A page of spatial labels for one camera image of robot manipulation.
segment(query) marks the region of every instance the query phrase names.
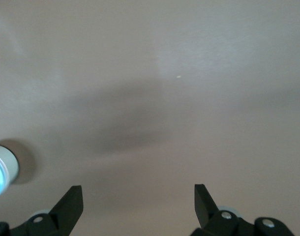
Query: black bracket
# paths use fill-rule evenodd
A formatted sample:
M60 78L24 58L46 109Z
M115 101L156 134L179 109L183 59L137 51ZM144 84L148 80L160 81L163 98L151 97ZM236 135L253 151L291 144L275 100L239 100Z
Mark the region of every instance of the black bracket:
M48 214L38 214L9 229L0 222L0 236L68 236L83 212L81 186L72 186Z
M294 236L277 219L261 217L252 225L230 211L220 211L203 184L195 185L195 211L201 228L191 236Z

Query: white cylinder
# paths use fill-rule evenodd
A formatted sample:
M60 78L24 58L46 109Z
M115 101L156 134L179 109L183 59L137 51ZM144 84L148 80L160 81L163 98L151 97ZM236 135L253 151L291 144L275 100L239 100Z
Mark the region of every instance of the white cylinder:
M19 164L15 155L7 148L0 146L0 194L17 177Z

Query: white cup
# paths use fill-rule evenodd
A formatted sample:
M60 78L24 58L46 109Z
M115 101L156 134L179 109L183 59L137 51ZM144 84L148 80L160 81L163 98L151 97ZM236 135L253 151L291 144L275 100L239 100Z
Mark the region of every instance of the white cup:
M15 155L7 148L0 146L0 194L15 180L18 172L19 164Z

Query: gray surface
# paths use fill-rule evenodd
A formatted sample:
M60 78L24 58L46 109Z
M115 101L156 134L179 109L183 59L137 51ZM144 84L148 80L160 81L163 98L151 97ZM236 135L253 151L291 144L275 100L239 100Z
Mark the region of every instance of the gray surface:
M72 235L189 235L194 184L300 236L300 1L0 0L14 227L81 184Z

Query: cylindrical container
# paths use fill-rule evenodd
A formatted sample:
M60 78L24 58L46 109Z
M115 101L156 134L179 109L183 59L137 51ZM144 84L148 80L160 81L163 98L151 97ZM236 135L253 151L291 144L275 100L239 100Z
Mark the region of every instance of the cylindrical container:
M19 172L15 155L7 148L0 146L0 194L14 181Z

